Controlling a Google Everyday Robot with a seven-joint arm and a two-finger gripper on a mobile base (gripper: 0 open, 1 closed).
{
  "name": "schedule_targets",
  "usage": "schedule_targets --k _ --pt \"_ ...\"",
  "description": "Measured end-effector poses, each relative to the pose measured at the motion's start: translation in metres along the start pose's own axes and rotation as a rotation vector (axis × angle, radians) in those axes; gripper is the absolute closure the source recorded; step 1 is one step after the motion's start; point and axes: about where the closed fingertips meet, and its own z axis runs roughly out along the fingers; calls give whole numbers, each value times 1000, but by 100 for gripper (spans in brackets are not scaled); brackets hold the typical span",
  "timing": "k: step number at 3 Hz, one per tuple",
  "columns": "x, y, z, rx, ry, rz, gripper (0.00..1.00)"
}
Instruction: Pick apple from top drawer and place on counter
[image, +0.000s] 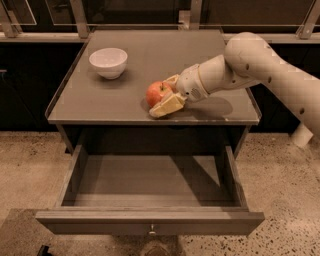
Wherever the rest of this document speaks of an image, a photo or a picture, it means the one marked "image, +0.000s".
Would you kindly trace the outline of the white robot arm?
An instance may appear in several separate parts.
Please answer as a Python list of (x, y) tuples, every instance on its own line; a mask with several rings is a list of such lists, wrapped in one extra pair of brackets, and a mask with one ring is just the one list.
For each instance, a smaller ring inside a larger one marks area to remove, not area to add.
[(300, 121), (294, 142), (302, 146), (320, 137), (320, 79), (283, 60), (260, 36), (233, 36), (224, 53), (165, 80), (173, 89), (149, 114), (160, 118), (223, 90), (263, 84)]

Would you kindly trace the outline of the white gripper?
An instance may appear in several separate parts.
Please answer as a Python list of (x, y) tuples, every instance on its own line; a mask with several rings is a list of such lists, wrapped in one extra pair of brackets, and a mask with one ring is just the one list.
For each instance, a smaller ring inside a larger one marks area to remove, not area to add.
[(165, 79), (164, 83), (167, 83), (174, 92), (179, 93), (170, 92), (155, 104), (149, 110), (149, 114), (154, 118), (181, 110), (186, 98), (190, 102), (198, 102), (209, 97), (201, 79), (201, 64), (195, 64), (185, 69), (180, 75), (175, 74)]

